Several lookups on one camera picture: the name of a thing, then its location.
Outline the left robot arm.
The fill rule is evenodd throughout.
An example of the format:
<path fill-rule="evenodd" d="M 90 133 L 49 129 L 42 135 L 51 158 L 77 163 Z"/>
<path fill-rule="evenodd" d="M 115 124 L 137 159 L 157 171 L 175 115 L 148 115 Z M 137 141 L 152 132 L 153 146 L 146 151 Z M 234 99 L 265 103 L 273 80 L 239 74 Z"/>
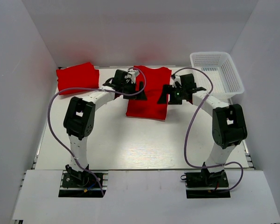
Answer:
<path fill-rule="evenodd" d="M 94 128 L 96 110 L 121 95 L 124 99 L 147 100 L 144 92 L 146 82 L 140 69 L 134 67 L 128 71 L 116 70 L 114 77 L 106 80 L 90 95 L 71 98 L 63 126 L 69 136 L 70 150 L 73 153 L 70 164 L 66 165 L 66 171 L 75 181 L 83 185 L 89 176 L 87 138 Z"/>

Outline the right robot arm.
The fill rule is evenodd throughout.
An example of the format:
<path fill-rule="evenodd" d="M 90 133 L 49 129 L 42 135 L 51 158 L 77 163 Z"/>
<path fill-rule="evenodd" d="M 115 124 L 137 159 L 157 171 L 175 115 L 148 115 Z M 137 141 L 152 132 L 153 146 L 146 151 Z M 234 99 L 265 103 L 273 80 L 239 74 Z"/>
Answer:
<path fill-rule="evenodd" d="M 239 104 L 225 103 L 212 96 L 205 88 L 197 87 L 193 74 L 173 74 L 171 77 L 173 84 L 163 86 L 158 104 L 180 105 L 185 100 L 212 117 L 214 145 L 200 168 L 202 178 L 210 182 L 223 175 L 231 152 L 247 137 L 242 107 Z"/>

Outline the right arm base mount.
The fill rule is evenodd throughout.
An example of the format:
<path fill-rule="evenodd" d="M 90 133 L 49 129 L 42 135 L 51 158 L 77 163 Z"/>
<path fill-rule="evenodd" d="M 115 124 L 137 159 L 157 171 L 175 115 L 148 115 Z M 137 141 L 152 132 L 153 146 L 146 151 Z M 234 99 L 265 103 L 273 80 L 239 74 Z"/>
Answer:
<path fill-rule="evenodd" d="M 225 172 L 214 178 L 207 178 L 202 172 L 187 172 L 181 175 L 181 180 L 185 182 L 187 199 L 231 197 Z"/>

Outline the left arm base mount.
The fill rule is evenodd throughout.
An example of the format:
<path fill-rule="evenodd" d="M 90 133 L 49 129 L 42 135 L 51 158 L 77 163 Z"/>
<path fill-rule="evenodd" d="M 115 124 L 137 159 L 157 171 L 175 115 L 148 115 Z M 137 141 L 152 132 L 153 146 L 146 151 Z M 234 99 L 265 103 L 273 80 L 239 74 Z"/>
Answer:
<path fill-rule="evenodd" d="M 63 172 L 59 198 L 103 198 L 100 186 L 93 175 L 87 174 L 86 180 L 79 182 L 67 172 Z"/>

